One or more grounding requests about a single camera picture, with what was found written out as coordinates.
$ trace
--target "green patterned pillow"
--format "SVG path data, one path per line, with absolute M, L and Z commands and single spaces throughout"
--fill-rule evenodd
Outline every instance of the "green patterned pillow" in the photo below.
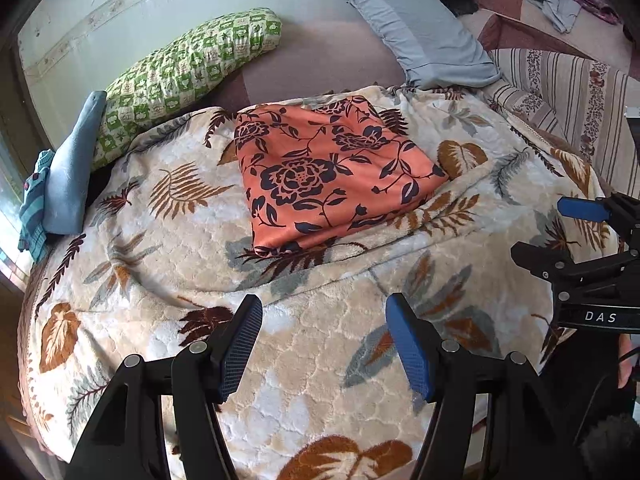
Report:
M 223 77 L 280 42 L 280 19 L 251 9 L 210 20 L 141 59 L 107 87 L 93 170 L 140 133 L 195 102 Z

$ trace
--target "metal screw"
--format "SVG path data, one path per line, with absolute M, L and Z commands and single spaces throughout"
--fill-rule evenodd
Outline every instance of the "metal screw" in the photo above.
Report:
M 189 352 L 192 354 L 202 354 L 207 349 L 204 341 L 194 341 L 189 345 Z
M 511 355 L 509 356 L 509 358 L 511 359 L 512 362 L 516 363 L 517 365 L 523 365 L 524 363 L 527 362 L 526 355 L 521 354 L 520 352 L 511 352 Z
M 134 366 L 138 366 L 140 364 L 140 356 L 136 354 L 128 355 L 124 358 L 124 365 L 127 368 L 133 368 Z
M 460 343 L 453 341 L 453 339 L 445 339 L 442 342 L 442 349 L 445 352 L 457 352 L 460 350 Z

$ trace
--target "bed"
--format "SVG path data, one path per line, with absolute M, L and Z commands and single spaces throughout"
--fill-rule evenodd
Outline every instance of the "bed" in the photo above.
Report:
M 511 263 L 509 249 L 523 240 L 569 248 L 578 261 L 615 253 L 615 233 L 555 209 L 561 195 L 602 196 L 594 171 L 481 92 L 370 86 L 282 105 L 314 109 L 347 95 L 364 97 L 451 180 L 414 211 L 301 253 L 252 251 L 234 123 L 221 108 L 141 134 L 115 163 L 84 232 L 60 240 L 33 273 L 22 313 L 21 392 L 51 452 L 70 460 L 124 357 L 174 355 L 247 293 L 264 304 L 263 328 L 218 413 L 243 477 L 377 478 L 415 459 L 433 407 L 412 396 L 386 332 L 392 292 L 472 351 L 519 350 L 542 366 L 549 290 Z M 175 188 L 181 179 L 191 194 Z M 480 400 L 476 422 L 485 415 Z

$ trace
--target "wall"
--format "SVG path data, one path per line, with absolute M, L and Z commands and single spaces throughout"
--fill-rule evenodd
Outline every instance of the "wall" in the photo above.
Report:
M 294 23 L 361 19 L 344 0 L 42 0 L 18 44 L 31 99 L 54 147 L 89 92 L 189 28 L 251 7 L 270 7 Z

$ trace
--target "orange floral cloth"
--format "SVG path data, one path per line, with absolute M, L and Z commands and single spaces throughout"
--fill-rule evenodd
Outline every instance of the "orange floral cloth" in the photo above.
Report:
M 380 224 L 447 180 L 358 95 L 315 110 L 258 106 L 238 114 L 234 138 L 254 251 L 264 257 Z

